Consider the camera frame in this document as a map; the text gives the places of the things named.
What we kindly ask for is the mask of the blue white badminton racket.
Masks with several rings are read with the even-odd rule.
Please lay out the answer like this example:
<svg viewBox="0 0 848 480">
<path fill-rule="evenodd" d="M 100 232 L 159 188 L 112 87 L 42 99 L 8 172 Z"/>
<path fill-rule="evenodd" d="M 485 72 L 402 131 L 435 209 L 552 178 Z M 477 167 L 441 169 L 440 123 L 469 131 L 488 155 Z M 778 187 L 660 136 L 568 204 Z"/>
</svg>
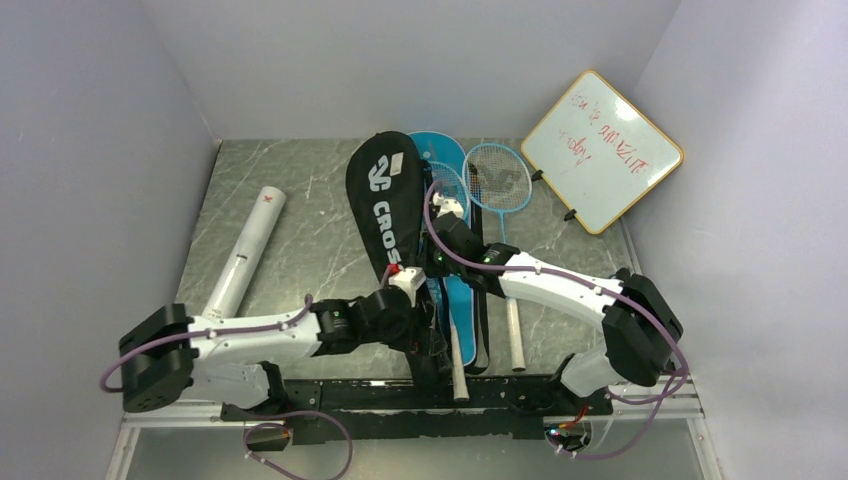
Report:
<svg viewBox="0 0 848 480">
<path fill-rule="evenodd" d="M 510 147 L 487 142 L 469 150 L 463 168 L 472 202 L 498 216 L 499 243 L 506 244 L 505 216 L 523 209 L 532 195 L 527 166 Z"/>
</svg>

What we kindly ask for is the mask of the black racket cover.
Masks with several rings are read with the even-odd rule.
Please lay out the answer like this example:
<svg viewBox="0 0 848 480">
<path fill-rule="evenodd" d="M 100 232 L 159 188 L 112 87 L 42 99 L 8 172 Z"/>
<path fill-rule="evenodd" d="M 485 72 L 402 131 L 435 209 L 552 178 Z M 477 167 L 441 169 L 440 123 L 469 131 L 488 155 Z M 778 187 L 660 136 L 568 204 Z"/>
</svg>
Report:
<svg viewBox="0 0 848 480">
<path fill-rule="evenodd" d="M 348 203 L 375 275 L 387 267 L 417 267 L 423 222 L 425 179 L 419 151 L 398 131 L 377 133 L 352 154 L 345 170 Z M 412 380 L 434 387 L 445 379 L 447 342 L 441 306 L 431 289 L 416 291 L 414 330 L 401 341 Z"/>
</svg>

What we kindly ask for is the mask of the white shuttlecock tube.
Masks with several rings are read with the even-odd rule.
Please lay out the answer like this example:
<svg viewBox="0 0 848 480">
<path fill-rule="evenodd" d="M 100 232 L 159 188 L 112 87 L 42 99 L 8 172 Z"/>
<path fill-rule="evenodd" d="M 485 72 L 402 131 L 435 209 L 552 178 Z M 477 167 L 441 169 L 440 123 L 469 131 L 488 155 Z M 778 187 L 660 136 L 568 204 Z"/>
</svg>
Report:
<svg viewBox="0 0 848 480">
<path fill-rule="evenodd" d="M 207 300 L 203 317 L 234 318 L 252 281 L 269 238 L 286 202 L 286 194 L 265 186 L 234 244 Z"/>
</svg>

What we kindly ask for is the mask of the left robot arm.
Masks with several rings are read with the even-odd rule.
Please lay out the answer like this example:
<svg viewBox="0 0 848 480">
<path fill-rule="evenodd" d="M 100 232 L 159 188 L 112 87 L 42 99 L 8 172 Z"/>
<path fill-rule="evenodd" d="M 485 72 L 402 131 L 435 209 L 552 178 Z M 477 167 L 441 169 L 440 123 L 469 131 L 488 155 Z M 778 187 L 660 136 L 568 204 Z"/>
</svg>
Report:
<svg viewBox="0 0 848 480">
<path fill-rule="evenodd" d="M 390 273 L 368 296 L 316 301 L 288 313 L 217 318 L 193 316 L 180 303 L 165 305 L 119 341 L 116 392 L 127 413 L 150 412 L 182 398 L 250 410 L 262 420 L 286 405 L 276 362 L 348 355 L 367 344 L 404 353 L 414 380 L 439 379 L 446 340 L 422 269 Z"/>
</svg>

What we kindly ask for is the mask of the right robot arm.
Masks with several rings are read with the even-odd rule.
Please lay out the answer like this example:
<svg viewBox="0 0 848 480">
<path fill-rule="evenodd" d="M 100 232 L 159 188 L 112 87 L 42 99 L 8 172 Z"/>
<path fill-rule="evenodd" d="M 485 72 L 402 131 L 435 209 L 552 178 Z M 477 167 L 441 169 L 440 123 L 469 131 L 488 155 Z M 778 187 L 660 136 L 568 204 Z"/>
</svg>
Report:
<svg viewBox="0 0 848 480">
<path fill-rule="evenodd" d="M 428 193 L 423 219 L 436 246 L 434 265 L 485 294 L 540 304 L 583 321 L 600 344 L 567 356 L 550 380 L 549 399 L 561 414 L 576 413 L 588 397 L 619 382 L 653 387 L 671 359 L 683 379 L 683 328 L 655 284 L 639 274 L 599 278 L 543 262 L 502 243 L 484 243 L 454 212 L 456 203 Z"/>
</svg>

